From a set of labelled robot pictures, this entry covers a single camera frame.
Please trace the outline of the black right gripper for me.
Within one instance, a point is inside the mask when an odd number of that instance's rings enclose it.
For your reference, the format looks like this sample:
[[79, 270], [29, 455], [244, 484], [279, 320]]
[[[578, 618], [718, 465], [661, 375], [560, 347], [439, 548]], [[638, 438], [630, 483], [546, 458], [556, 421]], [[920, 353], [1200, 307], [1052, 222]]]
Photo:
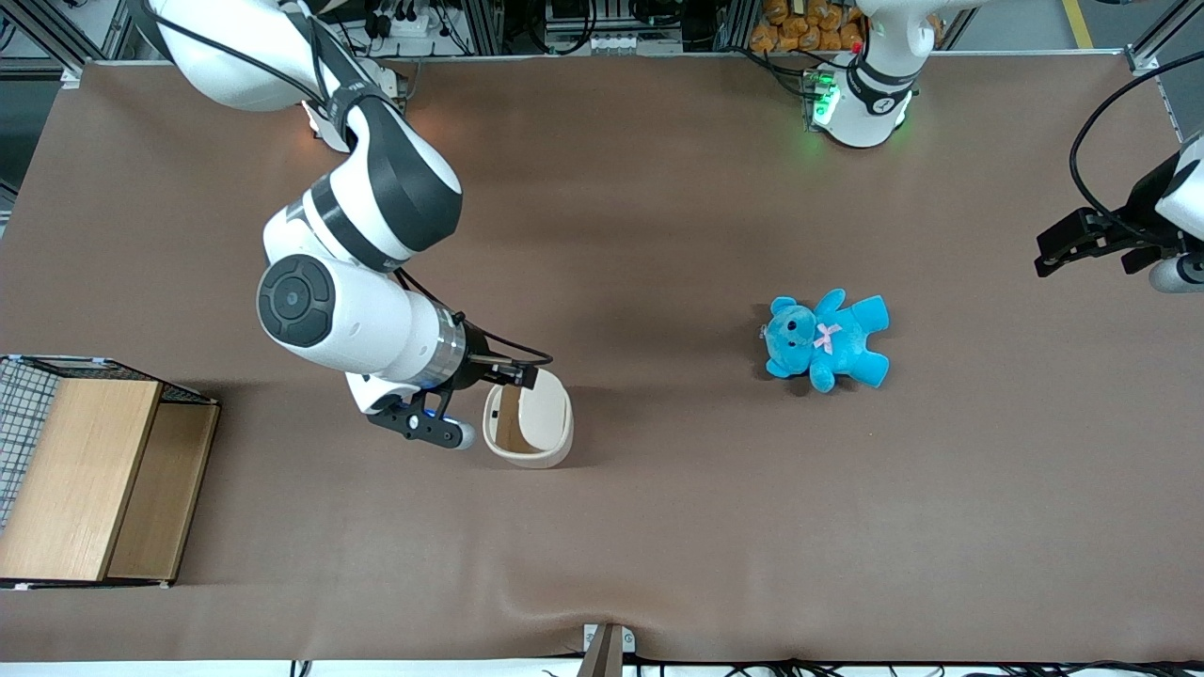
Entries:
[[483, 330], [472, 324], [461, 324], [465, 334], [464, 360], [459, 365], [459, 389], [470, 389], [480, 382], [494, 385], [515, 385], [515, 388], [533, 389], [539, 373], [537, 365], [517, 363], [489, 345]]

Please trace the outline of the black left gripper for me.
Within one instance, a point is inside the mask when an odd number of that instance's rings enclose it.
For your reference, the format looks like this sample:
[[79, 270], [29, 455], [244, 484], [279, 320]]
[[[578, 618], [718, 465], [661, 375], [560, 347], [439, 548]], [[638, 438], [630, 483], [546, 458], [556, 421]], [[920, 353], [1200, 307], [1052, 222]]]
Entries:
[[1093, 208], [1078, 208], [1047, 226], [1037, 245], [1035, 273], [1056, 273], [1072, 261], [1099, 259], [1121, 253], [1127, 276], [1141, 273], [1164, 257], [1186, 252], [1182, 232], [1186, 223], [1186, 166], [1175, 153], [1139, 179], [1121, 208], [1121, 219], [1137, 234], [1115, 226]]

